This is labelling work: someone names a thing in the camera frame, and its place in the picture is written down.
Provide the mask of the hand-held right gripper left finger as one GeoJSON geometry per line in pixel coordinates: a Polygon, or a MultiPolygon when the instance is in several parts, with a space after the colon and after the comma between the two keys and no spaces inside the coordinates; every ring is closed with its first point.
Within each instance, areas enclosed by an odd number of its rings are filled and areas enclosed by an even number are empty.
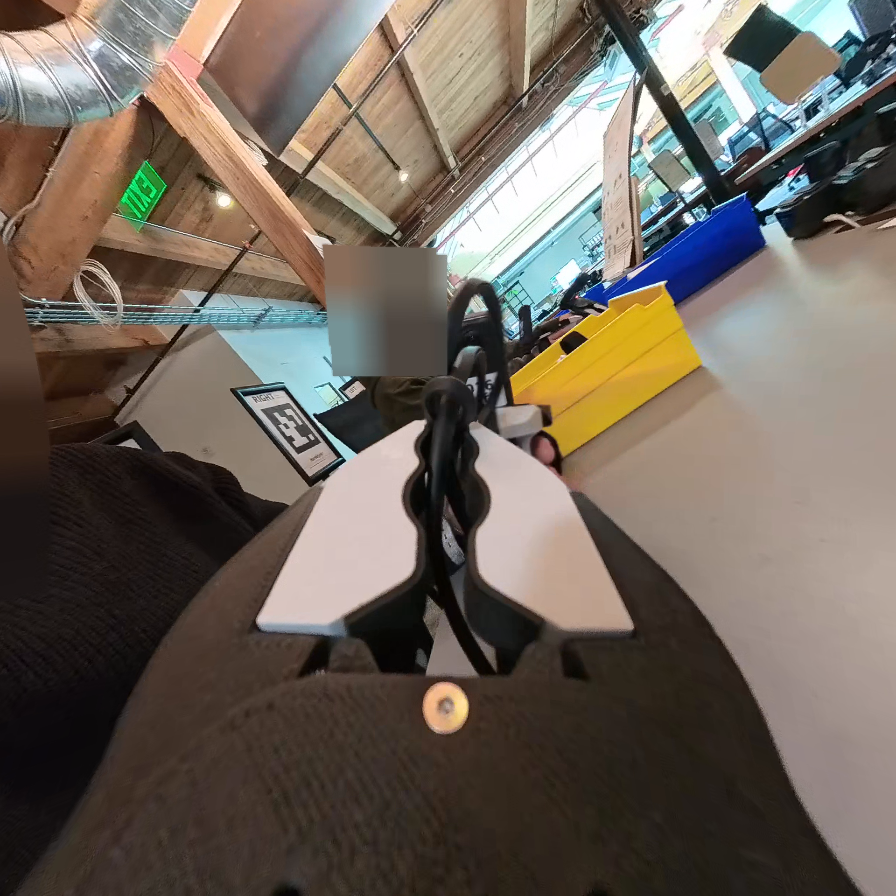
{"type": "Polygon", "coordinates": [[[259,630],[347,635],[378,599],[420,580],[425,558],[406,491],[424,426],[409,423],[327,479],[255,619],[259,630]]]}

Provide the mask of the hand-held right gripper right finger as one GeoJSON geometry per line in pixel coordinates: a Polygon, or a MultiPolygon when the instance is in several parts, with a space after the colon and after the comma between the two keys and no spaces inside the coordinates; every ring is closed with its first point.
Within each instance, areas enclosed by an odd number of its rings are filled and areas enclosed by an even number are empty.
{"type": "Polygon", "coordinates": [[[465,612],[479,637],[627,637],[633,620],[571,492],[474,424],[465,612]]]}

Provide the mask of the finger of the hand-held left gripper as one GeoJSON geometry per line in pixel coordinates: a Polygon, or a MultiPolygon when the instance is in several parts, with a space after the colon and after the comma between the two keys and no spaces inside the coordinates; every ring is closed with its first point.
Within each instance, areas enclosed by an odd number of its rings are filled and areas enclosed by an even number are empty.
{"type": "Polygon", "coordinates": [[[526,439],[553,423],[551,409],[543,405],[504,405],[496,409],[496,431],[504,439],[526,439]]]}

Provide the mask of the yellow storage bin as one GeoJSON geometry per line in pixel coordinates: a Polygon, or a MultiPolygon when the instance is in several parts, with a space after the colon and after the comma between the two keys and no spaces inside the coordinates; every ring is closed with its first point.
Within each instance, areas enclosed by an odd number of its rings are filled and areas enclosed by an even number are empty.
{"type": "Polygon", "coordinates": [[[665,284],[609,301],[511,376],[515,402],[548,406],[568,455],[701,367],[665,284]]]}

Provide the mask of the black chair back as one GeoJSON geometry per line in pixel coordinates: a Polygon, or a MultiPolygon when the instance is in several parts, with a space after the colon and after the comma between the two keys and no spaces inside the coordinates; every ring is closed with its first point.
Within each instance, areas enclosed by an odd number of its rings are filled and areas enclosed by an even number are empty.
{"type": "Polygon", "coordinates": [[[315,420],[354,454],[361,454],[386,438],[388,431],[368,392],[332,409],[314,414],[315,420]]]}

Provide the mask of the framed marker sign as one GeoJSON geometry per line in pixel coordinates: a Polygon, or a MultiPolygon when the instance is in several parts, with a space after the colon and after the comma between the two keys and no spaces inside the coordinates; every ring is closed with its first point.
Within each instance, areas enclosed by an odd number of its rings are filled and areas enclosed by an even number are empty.
{"type": "Polygon", "coordinates": [[[323,482],[346,459],[284,383],[230,389],[308,487],[323,482]]]}

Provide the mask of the cardboard sheet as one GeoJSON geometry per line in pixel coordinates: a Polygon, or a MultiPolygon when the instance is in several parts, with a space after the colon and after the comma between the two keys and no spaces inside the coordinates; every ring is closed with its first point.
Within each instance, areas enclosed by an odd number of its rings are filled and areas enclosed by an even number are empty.
{"type": "Polygon", "coordinates": [[[644,260],[638,183],[631,173],[633,129],[642,86],[639,77],[633,76],[603,139],[601,224],[605,282],[621,279],[644,260]]]}

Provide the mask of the blue storage bin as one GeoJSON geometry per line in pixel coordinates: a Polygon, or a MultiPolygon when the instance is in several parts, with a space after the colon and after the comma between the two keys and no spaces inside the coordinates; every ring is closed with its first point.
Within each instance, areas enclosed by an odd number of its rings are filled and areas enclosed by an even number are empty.
{"type": "Polygon", "coordinates": [[[638,268],[603,290],[598,303],[644,287],[665,284],[675,305],[723,278],[766,246],[753,203],[746,194],[712,209],[650,255],[638,268]]]}

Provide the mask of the black pole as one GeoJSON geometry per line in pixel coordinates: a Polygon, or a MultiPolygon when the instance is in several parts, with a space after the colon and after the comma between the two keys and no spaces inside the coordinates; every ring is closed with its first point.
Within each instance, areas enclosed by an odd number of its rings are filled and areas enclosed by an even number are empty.
{"type": "Polygon", "coordinates": [[[617,1],[597,1],[596,5],[622,51],[632,62],[635,72],[644,81],[644,86],[665,118],[666,124],[693,164],[695,173],[700,176],[711,201],[715,205],[721,205],[732,199],[733,194],[728,183],[715,167],[709,151],[700,140],[622,4],[617,1]]]}

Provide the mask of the black device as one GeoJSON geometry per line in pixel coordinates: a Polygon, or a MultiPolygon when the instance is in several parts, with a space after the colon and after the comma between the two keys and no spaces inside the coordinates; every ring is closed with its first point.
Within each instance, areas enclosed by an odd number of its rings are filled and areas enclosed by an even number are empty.
{"type": "Polygon", "coordinates": [[[854,161],[837,141],[810,152],[803,164],[808,182],[772,208],[772,216],[794,240],[812,238],[831,216],[864,218],[895,200],[895,147],[867,150],[854,161]]]}

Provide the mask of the green exit sign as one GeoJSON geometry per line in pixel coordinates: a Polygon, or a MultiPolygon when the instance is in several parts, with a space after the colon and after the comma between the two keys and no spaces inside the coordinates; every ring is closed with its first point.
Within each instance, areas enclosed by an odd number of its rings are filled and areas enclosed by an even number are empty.
{"type": "Polygon", "coordinates": [[[167,182],[151,162],[143,161],[118,201],[117,214],[140,233],[167,190],[167,182]]]}

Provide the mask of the long wooden desk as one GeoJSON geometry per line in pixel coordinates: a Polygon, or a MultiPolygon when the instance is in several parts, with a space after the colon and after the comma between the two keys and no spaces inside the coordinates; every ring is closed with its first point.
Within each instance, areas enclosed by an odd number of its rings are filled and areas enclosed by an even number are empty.
{"type": "Polygon", "coordinates": [[[857,109],[868,104],[878,94],[894,87],[894,84],[895,70],[892,70],[869,86],[857,84],[849,88],[843,95],[831,101],[827,112],[820,113],[809,119],[806,127],[792,134],[776,148],[761,156],[743,174],[738,175],[734,183],[736,185],[745,184],[752,177],[784,159],[790,152],[802,147],[816,136],[834,127],[857,109]]]}

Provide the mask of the black panel with cardboard board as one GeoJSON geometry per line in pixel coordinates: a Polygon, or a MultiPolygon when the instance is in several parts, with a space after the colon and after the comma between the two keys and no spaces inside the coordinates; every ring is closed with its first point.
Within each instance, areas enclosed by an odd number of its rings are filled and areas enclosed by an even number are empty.
{"type": "Polygon", "coordinates": [[[765,3],[746,17],[723,53],[758,73],[767,92],[790,106],[833,76],[842,62],[815,33],[800,30],[765,3]]]}

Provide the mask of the thin silver ventilation duct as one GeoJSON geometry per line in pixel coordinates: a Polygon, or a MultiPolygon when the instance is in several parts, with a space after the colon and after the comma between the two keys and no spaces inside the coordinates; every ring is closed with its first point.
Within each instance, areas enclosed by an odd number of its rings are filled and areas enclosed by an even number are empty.
{"type": "Polygon", "coordinates": [[[1,34],[1,121],[71,128],[116,116],[163,67],[196,1],[83,2],[61,21],[1,34]]]}

